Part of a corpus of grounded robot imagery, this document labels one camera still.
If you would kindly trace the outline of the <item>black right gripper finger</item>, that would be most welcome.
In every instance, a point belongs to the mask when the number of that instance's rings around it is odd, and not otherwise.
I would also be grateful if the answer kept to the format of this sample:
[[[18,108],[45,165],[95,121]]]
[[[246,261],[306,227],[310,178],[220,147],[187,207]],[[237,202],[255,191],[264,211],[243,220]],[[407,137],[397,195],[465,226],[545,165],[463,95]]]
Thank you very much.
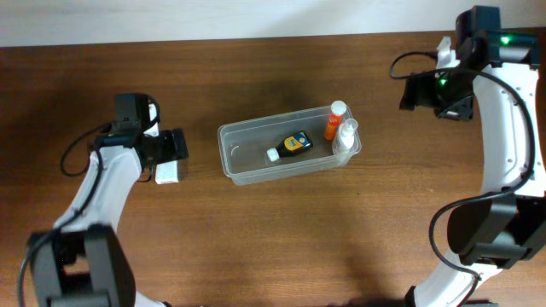
[[[410,75],[405,80],[404,93],[399,103],[400,110],[414,111],[416,107],[430,107],[431,77]]]
[[[468,122],[473,119],[473,96],[467,96],[448,107],[434,111],[438,119]]]

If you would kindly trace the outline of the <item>orange tube white cap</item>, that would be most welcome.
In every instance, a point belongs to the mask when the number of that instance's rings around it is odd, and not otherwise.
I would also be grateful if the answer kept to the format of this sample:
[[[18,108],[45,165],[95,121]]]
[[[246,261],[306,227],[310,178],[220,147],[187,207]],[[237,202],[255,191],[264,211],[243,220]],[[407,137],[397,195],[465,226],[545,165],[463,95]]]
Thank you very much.
[[[326,129],[324,131],[324,138],[327,141],[333,141],[336,135],[336,130],[346,113],[346,109],[347,105],[343,101],[334,101],[330,105],[330,114],[328,117]]]

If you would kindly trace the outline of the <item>dark bottle white cap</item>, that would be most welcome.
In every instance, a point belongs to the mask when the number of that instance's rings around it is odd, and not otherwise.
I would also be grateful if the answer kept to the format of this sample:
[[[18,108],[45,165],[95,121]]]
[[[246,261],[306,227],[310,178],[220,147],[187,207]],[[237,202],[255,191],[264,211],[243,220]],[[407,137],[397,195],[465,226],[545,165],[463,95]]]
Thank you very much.
[[[280,158],[293,157],[307,152],[313,148],[313,142],[306,131],[302,130],[285,137],[276,147],[266,151],[267,158],[271,162]]]

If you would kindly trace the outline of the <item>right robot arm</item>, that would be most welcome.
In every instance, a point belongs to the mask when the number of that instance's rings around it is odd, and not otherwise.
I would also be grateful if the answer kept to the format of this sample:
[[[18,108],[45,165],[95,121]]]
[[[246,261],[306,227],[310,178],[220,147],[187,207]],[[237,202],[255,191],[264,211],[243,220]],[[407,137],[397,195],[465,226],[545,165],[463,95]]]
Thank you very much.
[[[536,89],[539,43],[506,32],[500,10],[475,6],[456,19],[456,35],[432,52],[432,71],[404,77],[403,110],[429,107],[440,119],[481,118],[484,176],[479,195],[444,206],[448,250],[408,306],[467,306],[474,291],[545,244],[545,163]]]

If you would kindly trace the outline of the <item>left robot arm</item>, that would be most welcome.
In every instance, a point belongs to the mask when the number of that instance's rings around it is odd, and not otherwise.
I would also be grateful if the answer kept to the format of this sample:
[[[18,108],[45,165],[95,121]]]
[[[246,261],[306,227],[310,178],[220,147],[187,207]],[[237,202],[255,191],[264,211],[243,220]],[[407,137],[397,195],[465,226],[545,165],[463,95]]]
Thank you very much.
[[[158,184],[182,179],[189,156],[183,131],[161,130],[159,103],[147,94],[114,98],[116,118],[90,130],[94,141],[71,205],[50,230],[31,234],[17,280],[32,276],[40,306],[157,306],[137,291],[116,235],[125,202],[142,174]]]

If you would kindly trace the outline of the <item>white spray bottle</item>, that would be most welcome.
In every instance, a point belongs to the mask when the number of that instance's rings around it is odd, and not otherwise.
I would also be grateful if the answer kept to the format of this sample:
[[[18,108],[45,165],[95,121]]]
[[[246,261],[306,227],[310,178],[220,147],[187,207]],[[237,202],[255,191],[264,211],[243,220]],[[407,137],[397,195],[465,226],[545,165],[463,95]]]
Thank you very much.
[[[355,119],[345,120],[338,128],[332,143],[334,155],[348,154],[355,142],[358,122]]]

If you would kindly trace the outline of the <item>white green medicine box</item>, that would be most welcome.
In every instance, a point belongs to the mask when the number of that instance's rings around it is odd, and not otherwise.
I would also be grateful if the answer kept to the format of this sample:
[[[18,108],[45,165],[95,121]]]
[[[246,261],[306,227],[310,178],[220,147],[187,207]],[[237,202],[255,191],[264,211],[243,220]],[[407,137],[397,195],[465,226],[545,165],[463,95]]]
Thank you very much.
[[[156,165],[154,178],[157,184],[178,183],[178,162],[173,160]]]

